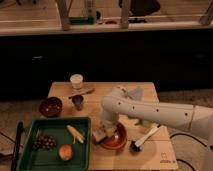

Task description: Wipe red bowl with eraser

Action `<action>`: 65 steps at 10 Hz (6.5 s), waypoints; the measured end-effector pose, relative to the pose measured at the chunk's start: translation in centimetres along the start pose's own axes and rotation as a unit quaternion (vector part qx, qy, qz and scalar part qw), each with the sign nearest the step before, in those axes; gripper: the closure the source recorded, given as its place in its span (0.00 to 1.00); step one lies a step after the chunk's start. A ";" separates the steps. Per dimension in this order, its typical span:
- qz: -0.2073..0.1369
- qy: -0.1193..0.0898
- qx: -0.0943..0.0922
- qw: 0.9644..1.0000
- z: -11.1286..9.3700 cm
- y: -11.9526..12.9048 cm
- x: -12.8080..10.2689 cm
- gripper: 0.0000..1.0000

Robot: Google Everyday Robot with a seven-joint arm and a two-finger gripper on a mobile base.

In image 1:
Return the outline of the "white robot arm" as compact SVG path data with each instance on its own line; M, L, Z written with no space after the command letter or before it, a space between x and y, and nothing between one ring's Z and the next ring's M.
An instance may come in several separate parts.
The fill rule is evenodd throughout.
M105 95L102 104L102 124L113 127L119 115L144 119L160 125L189 132L213 145L213 108L164 102L141 102L128 99L122 87Z

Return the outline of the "green object behind arm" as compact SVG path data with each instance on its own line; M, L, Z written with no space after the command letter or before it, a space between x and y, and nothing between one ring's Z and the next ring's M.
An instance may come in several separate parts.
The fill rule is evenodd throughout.
M143 127L147 128L147 129L149 129L149 128L151 128L151 126L152 126L152 122L147 121L147 120L141 120L141 119L139 119L139 120L135 123L135 125L137 125L137 126L143 126Z

